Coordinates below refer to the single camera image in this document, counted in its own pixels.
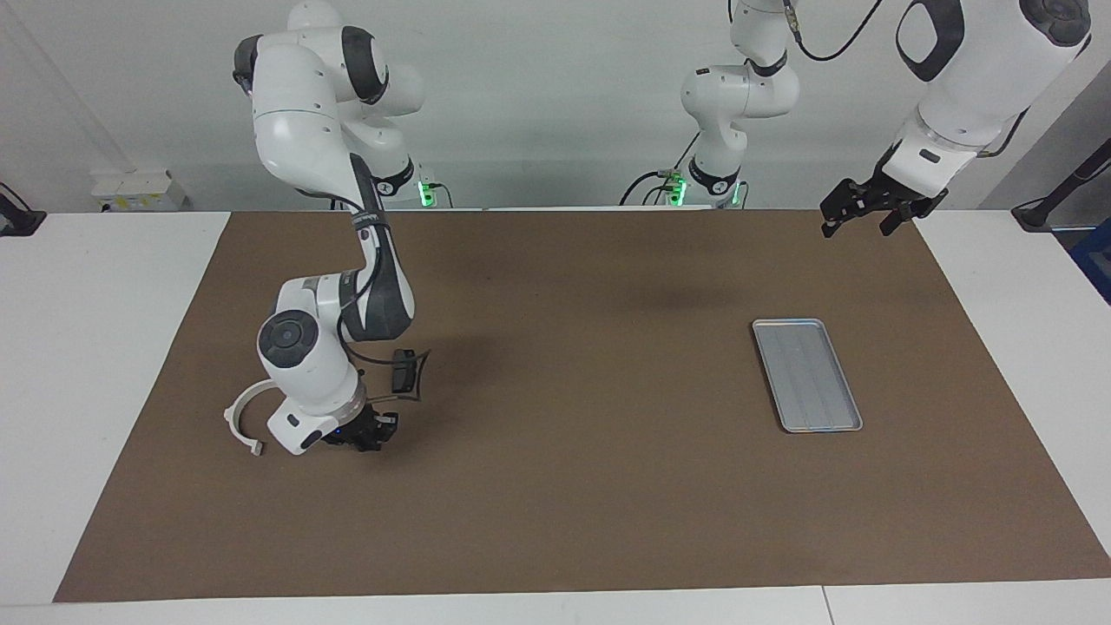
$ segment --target cable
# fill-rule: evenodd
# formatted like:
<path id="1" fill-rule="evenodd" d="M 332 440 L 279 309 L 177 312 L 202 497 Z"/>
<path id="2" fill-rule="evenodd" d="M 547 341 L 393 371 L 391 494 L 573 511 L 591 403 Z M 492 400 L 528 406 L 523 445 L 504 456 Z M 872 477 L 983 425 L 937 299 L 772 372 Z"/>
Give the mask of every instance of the cable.
<path id="1" fill-rule="evenodd" d="M 1077 175 L 1077 178 L 1080 179 L 1080 185 L 1083 187 L 1084 184 L 1087 184 L 1087 183 L 1091 182 L 1092 180 L 1099 178 L 1100 174 L 1103 173 L 1104 171 L 1107 171 L 1109 167 L 1111 167 L 1111 161 L 1108 161 L 1107 163 L 1104 163 L 1103 167 L 1100 168 L 1099 171 L 1097 171 L 1095 173 L 1092 173 L 1088 178 L 1080 178 L 1079 175 L 1077 175 L 1075 171 L 1072 172 L 1072 175 Z"/>
<path id="2" fill-rule="evenodd" d="M 376 226 L 377 228 L 384 228 L 384 225 L 381 225 L 381 224 L 376 225 Z M 384 240 L 384 238 L 380 235 L 379 240 Z M 351 299 L 347 300 L 347 302 L 344 302 L 342 305 L 340 305 L 339 315 L 337 315 L 337 317 L 336 317 L 336 336 L 339 337 L 339 340 L 340 340 L 340 346 L 343 349 L 343 353 L 347 354 L 348 357 L 356 359 L 357 361 L 362 361 L 363 363 L 368 363 L 368 364 L 371 364 L 371 365 L 380 365 L 380 366 L 386 366 L 386 367 L 392 367 L 393 365 L 407 365 L 409 363 L 418 363 L 418 365 L 417 365 L 417 384 L 414 386 L 414 392 L 416 392 L 414 395 L 413 396 L 400 395 L 400 396 L 396 396 L 396 397 L 399 401 L 420 402 L 420 383 L 421 383 L 421 379 L 422 379 L 422 376 L 424 374 L 424 363 L 428 362 L 429 355 L 432 354 L 431 350 L 426 351 L 424 353 L 419 354 L 417 356 L 413 356 L 411 359 L 391 359 L 389 361 L 386 361 L 386 360 L 372 359 L 370 356 L 364 356 L 362 354 L 359 354 L 350 345 L 348 345 L 348 343 L 346 341 L 343 341 L 343 311 L 347 310 L 348 306 L 350 306 L 352 303 L 359 301 L 359 298 L 362 296 L 363 294 L 366 294 L 368 290 L 370 290 L 371 284 L 373 284 L 374 280 L 378 279 L 378 273 L 381 270 L 381 268 L 382 268 L 382 254 L 378 253 L 374 256 L 374 266 L 371 268 L 371 270 L 370 270 L 370 276 L 367 279 L 367 283 L 364 283 L 362 285 L 362 288 L 360 288 L 353 295 L 351 295 Z"/>
<path id="3" fill-rule="evenodd" d="M 825 62 L 825 61 L 832 61 L 833 59 L 840 57 L 841 54 L 844 53 L 845 50 L 849 49 L 850 46 L 852 46 L 852 43 L 857 40 L 857 38 L 860 37 L 860 33 L 863 32 L 864 27 L 868 26 L 868 22 L 871 21 L 872 16 L 875 14 L 875 10 L 879 9 L 880 4 L 882 3 L 883 0 L 875 0 L 875 3 L 872 4 L 872 8 L 868 11 L 868 14 L 864 16 L 864 19 L 863 21 L 860 22 L 860 26 L 857 27 L 857 30 L 855 32 L 852 33 L 852 37 L 850 37 L 849 40 L 844 42 L 844 46 L 841 46 L 841 48 L 837 52 L 833 52 L 832 54 L 829 54 L 827 57 L 820 57 L 814 54 L 813 52 L 808 50 L 807 47 L 802 43 L 802 32 L 799 31 L 799 19 L 795 16 L 794 4 L 791 2 L 791 0 L 783 0 L 783 9 L 784 9 L 784 16 L 787 17 L 787 26 L 791 29 L 791 34 L 794 36 L 794 42 L 799 44 L 799 49 L 802 50 L 802 53 L 805 54 L 807 58 L 809 58 L 812 61 Z"/>
<path id="4" fill-rule="evenodd" d="M 451 206 L 451 208 L 456 208 L 456 200 L 451 199 L 451 189 L 449 189 L 447 184 L 444 184 L 443 182 L 432 182 L 432 183 L 429 184 L 429 188 L 431 188 L 431 189 L 443 189 L 444 191 L 447 191 L 448 192 L 448 205 Z"/>
<path id="5" fill-rule="evenodd" d="M 1097 171 L 1095 173 L 1092 173 L 1088 178 L 1081 178 L 1080 175 L 1077 175 L 1075 171 L 1073 171 L 1069 175 L 1070 177 L 1075 177 L 1078 180 L 1080 180 L 1080 183 L 1077 184 L 1077 188 L 1079 189 L 1080 187 L 1083 187 L 1084 184 L 1087 184 L 1087 183 L 1091 182 L 1092 180 L 1099 178 L 1109 168 L 1111 168 L 1111 161 L 1108 161 L 1108 162 L 1103 163 L 1103 167 L 1101 167 L 1099 171 Z M 1032 203 L 1040 203 L 1040 202 L 1044 201 L 1047 198 L 1049 198 L 1049 195 L 1042 195 L 1042 196 L 1037 198 L 1037 199 L 1024 201 L 1024 202 L 1020 203 L 1019 205 L 1011 206 L 1011 210 L 1018 210 L 1020 208 L 1025 208 L 1025 206 L 1028 206 L 1028 205 L 1030 205 Z"/>
<path id="6" fill-rule="evenodd" d="M 1011 210 L 1018 210 L 1020 208 L 1025 208 L 1025 206 L 1028 206 L 1028 205 L 1030 205 L 1032 203 L 1038 203 L 1040 201 L 1043 201 L 1049 195 L 1042 195 L 1042 196 L 1040 196 L 1038 199 L 1033 199 L 1033 200 L 1030 200 L 1030 201 L 1024 201 L 1024 202 L 1020 203 L 1019 205 L 1011 206 Z"/>
<path id="7" fill-rule="evenodd" d="M 621 202 L 618 205 L 624 205 L 625 200 L 628 200 L 629 195 L 632 194 L 633 189 L 635 189 L 637 187 L 640 185 L 641 182 L 643 182 L 644 180 L 648 180 L 649 178 L 651 178 L 653 175 L 655 175 L 657 178 L 659 178 L 660 177 L 660 172 L 659 171 L 649 171 L 648 173 L 643 173 L 643 174 L 641 174 L 640 178 L 637 178 L 635 180 L 633 180 L 632 184 L 629 184 L 629 188 L 625 189 L 625 193 L 623 195 L 621 195 Z"/>
<path id="8" fill-rule="evenodd" d="M 694 147 L 694 142 L 698 141 L 698 138 L 701 137 L 701 135 L 702 135 L 702 131 L 701 130 L 699 130 L 698 132 L 694 133 L 694 138 L 691 139 L 690 143 L 687 143 L 687 149 L 683 150 L 682 155 L 679 157 L 679 160 L 675 161 L 675 165 L 672 169 L 679 169 L 679 167 L 683 163 L 683 159 L 687 158 L 687 154 L 689 154 L 691 152 L 691 148 Z M 655 193 L 655 199 L 652 200 L 652 204 L 653 205 L 657 204 L 657 203 L 660 203 L 660 195 L 662 195 L 662 194 L 663 194 L 663 191 L 660 191 L 660 192 Z"/>
<path id="9" fill-rule="evenodd" d="M 11 193 L 11 196 L 18 199 L 19 203 L 23 204 L 23 208 L 26 208 L 27 210 L 31 210 L 31 205 L 29 203 L 27 203 L 27 200 L 24 200 L 22 196 L 20 196 L 20 194 L 17 193 L 14 189 L 12 189 L 11 187 L 9 187 L 8 184 L 4 184 L 3 182 L 0 182 L 0 187 L 3 187 L 6 191 L 8 191 L 9 193 Z"/>
<path id="10" fill-rule="evenodd" d="M 668 185 L 667 184 L 660 184 L 659 187 L 654 187 L 652 189 L 649 189 L 648 192 L 644 193 L 644 199 L 640 200 L 640 204 L 641 205 L 649 205 L 649 203 L 648 203 L 648 195 L 652 194 L 653 191 L 659 191 L 659 192 L 655 194 L 655 199 L 652 200 L 652 204 L 651 205 L 655 205 L 655 204 L 660 203 L 660 195 L 663 193 L 663 191 L 667 191 L 667 190 L 668 190 Z"/>
<path id="11" fill-rule="evenodd" d="M 744 204 L 748 203 L 748 201 L 749 201 L 749 189 L 751 187 L 749 187 L 749 183 L 747 181 L 744 181 L 744 180 L 741 180 L 740 183 L 744 184 L 744 196 L 741 198 L 741 208 L 740 208 L 740 210 L 744 210 Z"/>
<path id="12" fill-rule="evenodd" d="M 1007 138 L 1003 139 L 1003 144 L 1000 145 L 998 150 L 994 150 L 994 151 L 992 151 L 992 150 L 981 150 L 980 153 L 975 154 L 975 157 L 977 158 L 995 158 L 999 154 L 1003 153 L 1003 150 L 1007 149 L 1007 145 L 1011 144 L 1011 139 L 1014 138 L 1014 132 L 1019 129 L 1019 124 L 1022 123 L 1022 120 L 1027 117 L 1027 112 L 1029 110 L 1030 110 L 1030 108 L 1028 107 L 1027 110 L 1024 110 L 1024 111 L 1022 111 L 1022 112 L 1019 113 L 1019 117 L 1014 118 L 1014 123 L 1011 124 L 1011 131 L 1007 133 Z"/>

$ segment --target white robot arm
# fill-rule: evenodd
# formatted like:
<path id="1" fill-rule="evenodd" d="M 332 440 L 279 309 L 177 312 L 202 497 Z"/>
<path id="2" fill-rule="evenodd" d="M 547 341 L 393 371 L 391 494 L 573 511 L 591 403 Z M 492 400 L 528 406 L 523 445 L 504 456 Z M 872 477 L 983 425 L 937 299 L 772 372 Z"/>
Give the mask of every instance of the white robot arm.
<path id="1" fill-rule="evenodd" d="M 414 169 L 384 115 L 418 110 L 423 89 L 411 70 L 391 75 L 370 33 L 341 24 L 326 2 L 302 0 L 289 31 L 244 40 L 236 53 L 262 163 L 304 194 L 347 206 L 366 256 L 362 269 L 286 282 L 259 331 L 259 357 L 287 396 L 267 425 L 298 455 L 320 440 L 360 451 L 389 440 L 397 416 L 367 403 L 344 343 L 396 340 L 414 314 L 380 194 Z M 374 165 L 389 175 L 377 178 Z"/>
<path id="2" fill-rule="evenodd" d="M 948 184 L 1083 50 L 1088 0 L 914 0 L 899 56 L 929 87 L 864 183 L 842 180 L 821 202 L 831 236 L 845 221 L 890 211 L 890 234 L 929 214 Z"/>
<path id="3" fill-rule="evenodd" d="M 741 120 L 787 114 L 799 101 L 783 12 L 782 0 L 739 0 L 730 37 L 744 64 L 698 69 L 683 82 L 683 108 L 700 129 L 684 163 L 691 203 L 724 205 L 732 198 L 748 147 Z"/>

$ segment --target white wall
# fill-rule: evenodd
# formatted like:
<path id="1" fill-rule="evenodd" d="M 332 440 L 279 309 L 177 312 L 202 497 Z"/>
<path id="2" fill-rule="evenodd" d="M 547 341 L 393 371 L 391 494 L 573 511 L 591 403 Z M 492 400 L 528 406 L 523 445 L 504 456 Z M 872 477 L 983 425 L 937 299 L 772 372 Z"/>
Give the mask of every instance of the white wall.
<path id="1" fill-rule="evenodd" d="M 0 0 L 57 64 L 127 158 L 168 168 L 198 209 L 303 206 L 269 178 L 248 101 L 230 78 L 243 37 L 280 30 L 287 0 Z M 640 172 L 671 164 L 695 130 L 679 103 L 687 72 L 737 62 L 724 2 L 663 0 L 334 0 L 349 21 L 416 64 L 428 103 L 401 125 L 464 205 L 605 204 Z M 1093 0 L 1095 29 L 1111 7 Z M 817 51 L 839 46 L 871 0 L 803 3 Z M 842 177 L 867 177 L 923 88 L 894 52 L 905 1 L 885 3 L 844 57 L 793 53 L 802 101 L 752 121 L 752 205 L 815 205 Z M 104 169 L 0 29 L 0 178 L 48 210 L 90 206 Z M 950 206 L 980 204 L 1111 58 L 1111 36 L 1043 97 L 1008 154 L 977 163 Z"/>

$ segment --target silver baking tray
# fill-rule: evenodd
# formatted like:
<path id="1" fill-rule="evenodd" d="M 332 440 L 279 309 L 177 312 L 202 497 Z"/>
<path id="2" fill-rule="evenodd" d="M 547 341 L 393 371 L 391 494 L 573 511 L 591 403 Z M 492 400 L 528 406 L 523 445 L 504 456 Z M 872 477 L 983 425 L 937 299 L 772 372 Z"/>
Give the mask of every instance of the silver baking tray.
<path id="1" fill-rule="evenodd" d="M 821 321 L 757 320 L 752 334 L 784 430 L 855 432 L 863 426 Z"/>

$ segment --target brown paper surface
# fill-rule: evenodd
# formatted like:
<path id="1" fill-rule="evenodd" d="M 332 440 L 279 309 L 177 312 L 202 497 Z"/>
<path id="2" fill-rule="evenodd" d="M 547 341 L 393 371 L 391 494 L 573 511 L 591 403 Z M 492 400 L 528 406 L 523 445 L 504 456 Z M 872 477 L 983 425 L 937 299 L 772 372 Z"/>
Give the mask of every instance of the brown paper surface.
<path id="1" fill-rule="evenodd" d="M 432 356 L 386 451 L 287 454 L 264 425 L 279 392 L 243 419 L 261 457 L 228 433 L 279 285 L 361 265 L 346 215 L 236 213 L 56 601 L 1111 576 L 913 226 L 392 221 L 417 322 L 359 347 Z M 861 432 L 780 429 L 760 317 L 825 323 Z"/>

